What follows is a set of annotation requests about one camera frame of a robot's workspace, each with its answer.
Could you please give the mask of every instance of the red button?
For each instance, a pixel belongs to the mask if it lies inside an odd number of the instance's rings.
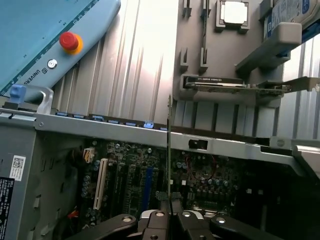
[[[79,45],[77,37],[69,31],[66,31],[60,35],[59,42],[60,45],[68,51],[76,50]]]

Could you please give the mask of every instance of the motherboard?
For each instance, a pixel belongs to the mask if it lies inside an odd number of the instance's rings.
[[[158,209],[167,186],[167,150],[127,142],[90,140],[82,154],[79,228],[90,228],[119,214],[139,217]],[[171,192],[184,209],[205,217],[233,214],[242,163],[236,159],[171,150]]]

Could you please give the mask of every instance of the qr code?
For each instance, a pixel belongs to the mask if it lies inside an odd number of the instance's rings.
[[[16,169],[22,169],[24,165],[24,159],[23,158],[19,158],[19,157],[15,157],[13,159],[13,167]]]

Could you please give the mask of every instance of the emergency stop button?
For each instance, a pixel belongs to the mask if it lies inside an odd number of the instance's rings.
[[[83,48],[81,37],[70,31],[60,35],[59,43],[68,54],[78,54]]]

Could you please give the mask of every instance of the white label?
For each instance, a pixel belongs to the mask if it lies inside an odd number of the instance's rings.
[[[10,178],[21,181],[24,173],[26,157],[14,155],[12,160]]]

